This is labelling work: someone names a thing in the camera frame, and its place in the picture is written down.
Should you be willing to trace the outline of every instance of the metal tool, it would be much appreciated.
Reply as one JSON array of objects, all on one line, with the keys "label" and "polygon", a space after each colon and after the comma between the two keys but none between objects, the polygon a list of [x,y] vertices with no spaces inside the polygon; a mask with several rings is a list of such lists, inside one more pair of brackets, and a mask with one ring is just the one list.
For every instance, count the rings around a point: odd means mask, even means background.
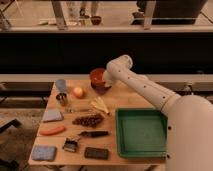
[{"label": "metal tool", "polygon": [[92,112],[92,109],[73,109],[73,108],[66,108],[65,112],[67,113],[75,113],[75,112]]},{"label": "metal tool", "polygon": [[101,137],[101,136],[106,136],[109,135],[108,131],[83,131],[80,134],[78,134],[79,136],[83,136],[83,137]]},{"label": "metal tool", "polygon": [[76,136],[74,138],[66,138],[64,146],[62,147],[65,151],[75,153],[78,149],[78,141],[81,137]]},{"label": "metal tool", "polygon": [[67,94],[59,93],[56,95],[56,100],[61,106],[66,106],[68,104]]}]

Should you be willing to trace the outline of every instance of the carrot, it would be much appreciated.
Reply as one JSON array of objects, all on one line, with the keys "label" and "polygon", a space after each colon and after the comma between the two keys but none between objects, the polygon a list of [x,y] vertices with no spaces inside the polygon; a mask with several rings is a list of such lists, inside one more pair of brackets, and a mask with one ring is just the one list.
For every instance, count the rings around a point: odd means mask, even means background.
[{"label": "carrot", "polygon": [[65,130],[66,130],[65,126],[58,126],[56,128],[50,129],[50,130],[39,131],[39,134],[49,136],[49,135],[61,133]]}]

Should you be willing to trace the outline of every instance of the blue sponge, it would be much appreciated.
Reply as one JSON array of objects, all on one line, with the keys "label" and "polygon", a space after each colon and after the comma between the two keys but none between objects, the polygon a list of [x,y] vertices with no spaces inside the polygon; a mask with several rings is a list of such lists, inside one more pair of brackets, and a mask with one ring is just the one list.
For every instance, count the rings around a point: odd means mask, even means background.
[{"label": "blue sponge", "polygon": [[53,161],[56,156],[57,148],[55,146],[36,145],[33,148],[32,160],[36,161]]}]

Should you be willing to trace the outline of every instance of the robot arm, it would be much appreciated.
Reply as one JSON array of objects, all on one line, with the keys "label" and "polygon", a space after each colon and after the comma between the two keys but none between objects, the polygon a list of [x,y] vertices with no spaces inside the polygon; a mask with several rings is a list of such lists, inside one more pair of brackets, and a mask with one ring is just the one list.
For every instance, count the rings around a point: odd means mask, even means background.
[{"label": "robot arm", "polygon": [[111,86],[116,80],[121,80],[167,115],[170,106],[180,98],[180,95],[150,81],[146,76],[133,73],[130,71],[132,65],[132,59],[128,55],[110,61],[103,75],[105,86]]},{"label": "robot arm", "polygon": [[105,86],[121,80],[168,116],[166,171],[212,171],[213,105],[200,96],[180,96],[131,67],[128,55],[110,61]]}]

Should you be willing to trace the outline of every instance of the green plastic tray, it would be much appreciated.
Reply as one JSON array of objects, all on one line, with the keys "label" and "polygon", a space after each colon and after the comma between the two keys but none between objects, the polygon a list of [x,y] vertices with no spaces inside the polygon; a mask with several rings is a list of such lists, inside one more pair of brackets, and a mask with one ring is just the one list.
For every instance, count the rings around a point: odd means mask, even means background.
[{"label": "green plastic tray", "polygon": [[116,110],[118,154],[131,157],[165,157],[167,117],[155,109]]}]

